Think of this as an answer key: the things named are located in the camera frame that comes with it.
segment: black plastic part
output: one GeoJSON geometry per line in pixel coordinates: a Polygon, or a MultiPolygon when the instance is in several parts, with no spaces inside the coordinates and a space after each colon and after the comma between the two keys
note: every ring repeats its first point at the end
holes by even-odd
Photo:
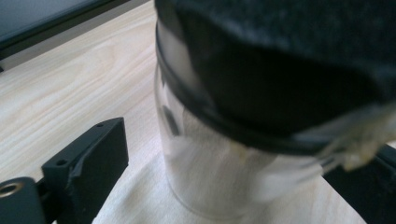
{"type": "Polygon", "coordinates": [[[9,6],[14,10],[12,13],[0,13],[0,19],[4,23],[4,27],[0,26],[0,60],[129,1],[131,0],[69,0],[50,3],[2,1],[0,10],[9,6]],[[14,23],[19,26],[8,26],[14,23]]]}
{"type": "Polygon", "coordinates": [[[64,208],[55,194],[47,188],[44,178],[38,181],[35,185],[37,187],[38,195],[40,196],[41,206],[43,208],[46,222],[52,223],[62,213],[64,208]]]}
{"type": "Polygon", "coordinates": [[[123,119],[95,125],[47,161],[45,182],[64,206],[58,223],[92,223],[127,166],[123,119]]]}
{"type": "Polygon", "coordinates": [[[396,149],[384,146],[368,165],[350,173],[337,168],[326,181],[368,224],[396,223],[396,149]]]}
{"type": "Polygon", "coordinates": [[[32,178],[20,177],[0,184],[0,223],[47,223],[32,178]]]}

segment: wooden table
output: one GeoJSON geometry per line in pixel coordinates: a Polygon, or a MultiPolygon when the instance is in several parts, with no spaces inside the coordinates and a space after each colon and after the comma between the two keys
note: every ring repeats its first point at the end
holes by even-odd
{"type": "MultiPolygon", "coordinates": [[[[40,166],[92,125],[124,117],[130,162],[94,223],[221,223],[198,217],[165,180],[153,97],[152,2],[0,74],[0,182],[40,166]]],[[[364,223],[322,179],[243,223],[364,223]]]]}

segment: transparent container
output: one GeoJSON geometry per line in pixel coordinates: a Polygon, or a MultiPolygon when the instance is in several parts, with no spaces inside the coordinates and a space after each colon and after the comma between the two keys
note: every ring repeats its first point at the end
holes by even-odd
{"type": "Polygon", "coordinates": [[[170,187],[187,208],[212,219],[241,218],[331,169],[336,154],[278,155],[246,147],[206,126],[172,93],[157,67],[156,104],[170,187]]]}

